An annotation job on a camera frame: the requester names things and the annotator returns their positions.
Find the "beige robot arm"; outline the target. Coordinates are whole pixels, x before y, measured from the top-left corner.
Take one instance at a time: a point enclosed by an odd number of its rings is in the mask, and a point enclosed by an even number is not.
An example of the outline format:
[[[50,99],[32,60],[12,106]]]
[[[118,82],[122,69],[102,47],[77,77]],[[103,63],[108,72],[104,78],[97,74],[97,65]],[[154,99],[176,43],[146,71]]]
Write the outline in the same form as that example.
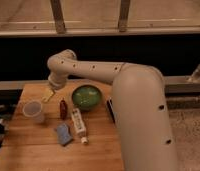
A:
[[[125,62],[79,61],[64,50],[47,61],[52,90],[70,75],[110,84],[125,171],[179,171],[161,72]]]

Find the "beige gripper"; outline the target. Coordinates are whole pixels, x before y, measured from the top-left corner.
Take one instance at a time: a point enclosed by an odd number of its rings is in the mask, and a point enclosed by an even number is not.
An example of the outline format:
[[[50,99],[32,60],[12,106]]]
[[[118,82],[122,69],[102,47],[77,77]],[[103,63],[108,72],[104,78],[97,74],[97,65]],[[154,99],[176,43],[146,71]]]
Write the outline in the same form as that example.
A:
[[[59,90],[65,86],[65,77],[51,73],[48,77],[48,83],[53,90],[51,88],[45,89],[42,97],[43,103],[47,103],[53,97],[55,94],[54,90]]]

